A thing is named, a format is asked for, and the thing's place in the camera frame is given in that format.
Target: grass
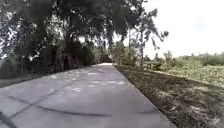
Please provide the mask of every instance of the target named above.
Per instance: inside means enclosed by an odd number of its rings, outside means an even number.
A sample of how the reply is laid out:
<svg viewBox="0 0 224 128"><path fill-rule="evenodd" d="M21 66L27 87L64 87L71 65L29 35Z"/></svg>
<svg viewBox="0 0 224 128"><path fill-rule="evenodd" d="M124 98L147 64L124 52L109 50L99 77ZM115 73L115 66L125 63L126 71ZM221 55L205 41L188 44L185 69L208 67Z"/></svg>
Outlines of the grass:
<svg viewBox="0 0 224 128"><path fill-rule="evenodd" d="M224 66L172 68L167 73L214 85L224 86Z"/></svg>
<svg viewBox="0 0 224 128"><path fill-rule="evenodd" d="M10 86L16 83L32 80L35 78L39 78L41 75L26 75L19 78L11 78L11 79L0 79L0 88Z"/></svg>
<svg viewBox="0 0 224 128"><path fill-rule="evenodd" d="M117 66L178 128L223 128L224 88Z"/></svg>

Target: road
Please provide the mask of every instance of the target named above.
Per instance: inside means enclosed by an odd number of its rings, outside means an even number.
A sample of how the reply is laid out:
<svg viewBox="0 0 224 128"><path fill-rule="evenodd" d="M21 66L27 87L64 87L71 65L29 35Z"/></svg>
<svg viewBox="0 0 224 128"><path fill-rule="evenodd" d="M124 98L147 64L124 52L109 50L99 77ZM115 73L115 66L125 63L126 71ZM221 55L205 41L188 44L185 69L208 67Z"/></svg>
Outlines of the road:
<svg viewBox="0 0 224 128"><path fill-rule="evenodd" d="M0 111L18 128L175 128L111 64L0 89Z"/></svg>

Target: tree canopy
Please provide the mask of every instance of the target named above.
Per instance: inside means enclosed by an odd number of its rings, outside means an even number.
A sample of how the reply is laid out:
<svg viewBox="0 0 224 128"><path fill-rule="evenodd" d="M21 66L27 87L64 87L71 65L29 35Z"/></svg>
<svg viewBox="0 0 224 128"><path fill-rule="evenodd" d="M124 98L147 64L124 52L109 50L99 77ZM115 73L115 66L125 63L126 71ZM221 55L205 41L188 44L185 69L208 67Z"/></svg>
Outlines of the tree canopy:
<svg viewBox="0 0 224 128"><path fill-rule="evenodd" d="M94 49L121 42L129 29L159 34L143 0L0 0L1 55L20 67L74 68L94 62Z"/></svg>

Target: white sky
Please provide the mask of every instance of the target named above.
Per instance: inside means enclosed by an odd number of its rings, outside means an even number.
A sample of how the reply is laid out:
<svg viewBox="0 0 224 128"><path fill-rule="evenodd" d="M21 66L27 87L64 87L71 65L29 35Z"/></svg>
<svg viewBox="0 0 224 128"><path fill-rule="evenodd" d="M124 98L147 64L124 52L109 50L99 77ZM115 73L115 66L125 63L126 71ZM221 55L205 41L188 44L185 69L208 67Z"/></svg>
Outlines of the white sky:
<svg viewBox="0 0 224 128"><path fill-rule="evenodd" d="M160 51L154 51L149 42L145 54L154 57L156 52L162 55L167 50L173 56L224 52L223 5L223 0L149 0L147 10L158 9L156 26L168 30L169 37Z"/></svg>

